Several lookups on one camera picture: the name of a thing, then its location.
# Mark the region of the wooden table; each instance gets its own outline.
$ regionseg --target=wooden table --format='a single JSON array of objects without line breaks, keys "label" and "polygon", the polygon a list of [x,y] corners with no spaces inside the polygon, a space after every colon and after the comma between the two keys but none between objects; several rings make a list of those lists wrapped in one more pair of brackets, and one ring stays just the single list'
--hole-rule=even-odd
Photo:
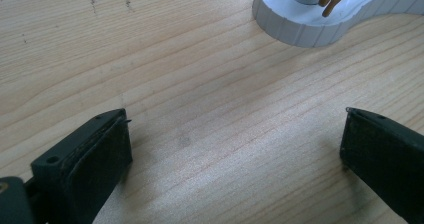
[{"label": "wooden table", "polygon": [[403,223],[342,170],[345,107],[424,133],[424,17],[305,49],[253,0],[0,0],[0,176],[126,108],[134,163],[96,223]]}]

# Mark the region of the wood grain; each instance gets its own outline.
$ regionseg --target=wood grain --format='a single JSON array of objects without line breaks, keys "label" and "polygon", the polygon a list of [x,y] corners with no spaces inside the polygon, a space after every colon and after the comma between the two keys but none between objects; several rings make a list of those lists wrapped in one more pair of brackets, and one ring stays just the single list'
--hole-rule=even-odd
[{"label": "wood grain", "polygon": [[424,18],[304,49],[251,5],[0,0],[0,176],[124,107],[134,163],[96,223],[403,223],[338,148],[347,106],[424,133]]}]

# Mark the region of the white curved object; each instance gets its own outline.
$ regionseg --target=white curved object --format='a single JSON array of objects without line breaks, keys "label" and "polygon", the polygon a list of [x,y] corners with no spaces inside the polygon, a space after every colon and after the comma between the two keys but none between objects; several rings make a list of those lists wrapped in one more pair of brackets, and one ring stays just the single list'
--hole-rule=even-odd
[{"label": "white curved object", "polygon": [[424,0],[342,0],[329,17],[323,7],[295,0],[254,0],[253,16],[270,36],[301,47],[329,45],[349,28],[388,13],[424,14]]}]

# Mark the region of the light wood surface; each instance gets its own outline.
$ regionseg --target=light wood surface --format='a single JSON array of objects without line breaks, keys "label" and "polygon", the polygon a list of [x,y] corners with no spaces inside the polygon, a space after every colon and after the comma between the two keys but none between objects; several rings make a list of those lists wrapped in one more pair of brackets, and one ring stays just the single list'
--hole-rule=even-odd
[{"label": "light wood surface", "polygon": [[0,0],[0,176],[126,108],[134,163],[96,223],[404,223],[338,156],[345,107],[424,133],[424,17],[275,41],[253,0]]}]

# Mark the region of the white base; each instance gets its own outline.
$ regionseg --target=white base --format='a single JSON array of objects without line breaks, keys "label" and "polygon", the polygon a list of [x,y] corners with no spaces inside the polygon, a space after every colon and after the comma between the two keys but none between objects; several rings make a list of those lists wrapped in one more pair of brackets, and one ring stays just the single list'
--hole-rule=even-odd
[{"label": "white base", "polygon": [[253,16],[270,36],[301,47],[329,45],[349,28],[373,16],[388,13],[424,14],[424,0],[342,0],[329,17],[323,7],[295,0],[254,0]]}]

